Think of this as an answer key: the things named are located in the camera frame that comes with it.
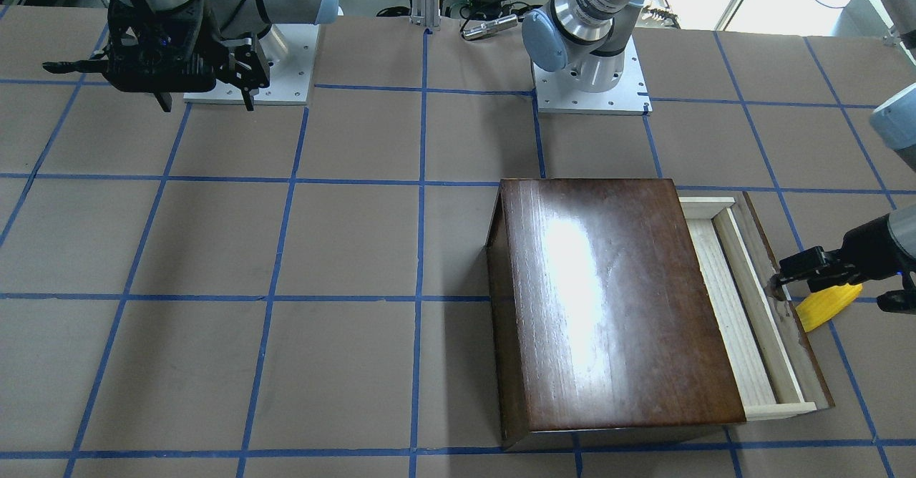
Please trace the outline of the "yellow plastic corn cob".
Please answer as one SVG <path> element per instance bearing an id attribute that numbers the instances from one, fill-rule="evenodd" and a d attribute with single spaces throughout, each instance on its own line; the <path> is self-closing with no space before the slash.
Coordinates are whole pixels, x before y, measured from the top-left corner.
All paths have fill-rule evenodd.
<path id="1" fill-rule="evenodd" d="M 796 308 L 799 322 L 805 333 L 821 327 L 831 321 L 837 314 L 859 298 L 863 285 L 845 283 L 844 285 L 831 286 L 824 290 L 812 292 L 801 300 Z"/>

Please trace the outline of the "dark brown wooden drawer box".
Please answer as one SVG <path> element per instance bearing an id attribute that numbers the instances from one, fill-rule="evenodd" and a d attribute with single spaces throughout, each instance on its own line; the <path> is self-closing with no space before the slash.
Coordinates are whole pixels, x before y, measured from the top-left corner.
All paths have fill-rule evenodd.
<path id="1" fill-rule="evenodd" d="M 670 180 L 504 179 L 485 253 L 505 451 L 746 422 Z"/>

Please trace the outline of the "silver metal cylinder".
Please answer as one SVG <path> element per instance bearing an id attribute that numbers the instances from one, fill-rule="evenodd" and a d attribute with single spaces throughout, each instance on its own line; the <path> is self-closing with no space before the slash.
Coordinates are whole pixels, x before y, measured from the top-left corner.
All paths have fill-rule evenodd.
<path id="1" fill-rule="evenodd" d="M 481 24 L 461 31 L 462 38 L 467 42 L 483 40 L 494 36 L 501 31 L 510 30 L 518 25 L 518 15 L 510 14 L 490 21 L 483 21 Z"/>

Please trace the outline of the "light wood drawer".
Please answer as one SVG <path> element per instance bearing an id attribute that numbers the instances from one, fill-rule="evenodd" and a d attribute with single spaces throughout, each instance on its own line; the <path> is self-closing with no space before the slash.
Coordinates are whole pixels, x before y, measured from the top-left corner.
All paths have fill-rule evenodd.
<path id="1" fill-rule="evenodd" d="M 766 289 L 776 263 L 749 197 L 684 195 L 680 204 L 746 419 L 831 409 L 833 394 L 794 306 Z"/>

